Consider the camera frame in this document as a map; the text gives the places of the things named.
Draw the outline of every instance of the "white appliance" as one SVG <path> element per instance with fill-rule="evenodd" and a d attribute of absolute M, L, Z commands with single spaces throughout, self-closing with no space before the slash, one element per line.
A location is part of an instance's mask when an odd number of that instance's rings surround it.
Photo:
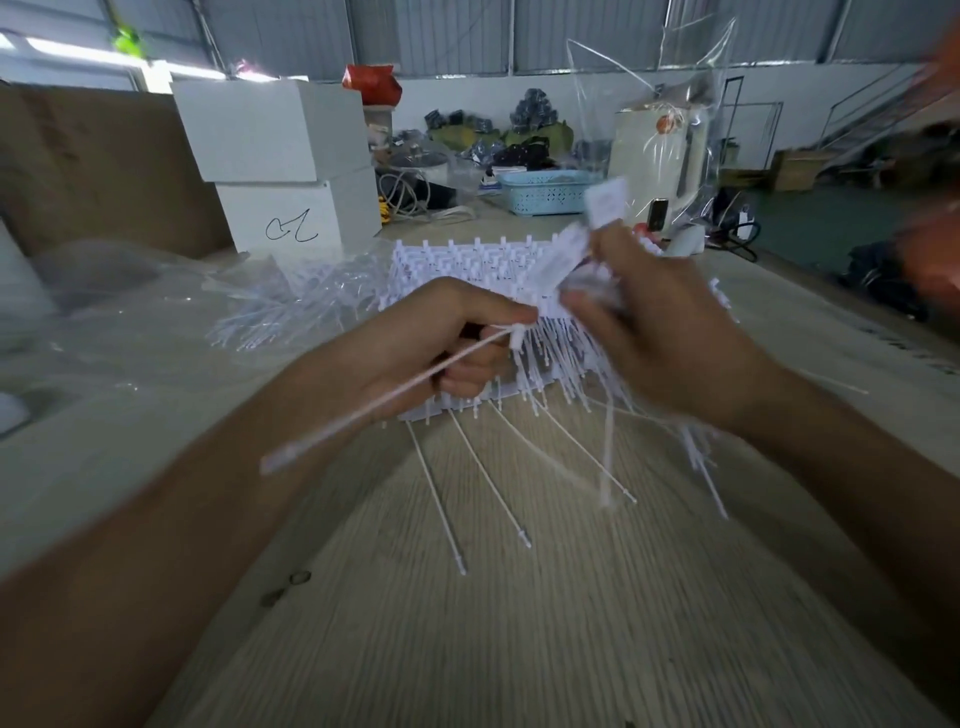
<path fill-rule="evenodd" d="M 654 101 L 618 111 L 614 124 L 608 176 L 627 180 L 625 222 L 669 228 L 700 187 L 708 108 Z"/>

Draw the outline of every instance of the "orange object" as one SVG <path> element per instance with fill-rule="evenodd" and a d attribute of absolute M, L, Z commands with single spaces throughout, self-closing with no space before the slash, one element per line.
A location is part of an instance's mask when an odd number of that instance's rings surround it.
<path fill-rule="evenodd" d="M 360 91 L 365 107 L 395 107 L 403 95 L 392 65 L 348 65 L 342 84 L 344 88 Z"/>
<path fill-rule="evenodd" d="M 960 21 L 944 38 L 923 86 L 960 88 Z M 960 190 L 934 203 L 906 231 L 900 243 L 903 268 L 923 296 L 960 315 Z"/>

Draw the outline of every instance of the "white paper tag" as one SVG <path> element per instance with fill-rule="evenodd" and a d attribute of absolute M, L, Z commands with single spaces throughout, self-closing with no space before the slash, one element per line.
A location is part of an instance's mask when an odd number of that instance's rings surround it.
<path fill-rule="evenodd" d="M 566 226 L 557 240 L 527 272 L 523 287 L 535 296 L 548 296 L 556 290 L 570 271 L 587 257 L 589 235 L 587 229 L 573 223 Z"/>
<path fill-rule="evenodd" d="M 614 220 L 623 220 L 627 214 L 627 180 L 614 177 L 584 191 L 590 228 L 597 230 Z"/>

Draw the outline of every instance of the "red bag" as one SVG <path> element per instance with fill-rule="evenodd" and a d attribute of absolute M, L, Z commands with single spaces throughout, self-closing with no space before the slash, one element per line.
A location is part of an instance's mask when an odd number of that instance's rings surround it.
<path fill-rule="evenodd" d="M 365 107 L 395 107 L 403 95 L 403 87 L 396 82 L 392 65 L 348 65 L 343 87 L 360 91 Z"/>

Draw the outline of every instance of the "handwritten marking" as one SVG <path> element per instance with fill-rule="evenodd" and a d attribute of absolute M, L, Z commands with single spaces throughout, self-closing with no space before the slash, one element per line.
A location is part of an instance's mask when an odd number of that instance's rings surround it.
<path fill-rule="evenodd" d="M 309 243 L 315 237 L 320 236 L 318 232 L 315 232 L 312 237 L 307 237 L 302 240 L 300 239 L 300 228 L 303 227 L 303 223 L 306 221 L 306 215 L 309 211 L 310 208 L 308 207 L 306 210 L 297 215 L 297 217 L 293 218 L 292 220 L 287 220 L 285 223 L 281 223 L 280 219 L 275 217 L 273 220 L 267 223 L 267 228 L 263 231 L 263 234 L 265 234 L 271 240 L 279 240 L 280 238 L 286 237 L 290 234 L 290 230 L 287 228 L 287 226 L 297 223 L 297 229 L 294 230 L 294 240 L 296 240 L 298 243 Z M 276 230 L 279 231 L 279 235 L 271 234 L 271 226 L 274 223 L 276 223 Z"/>

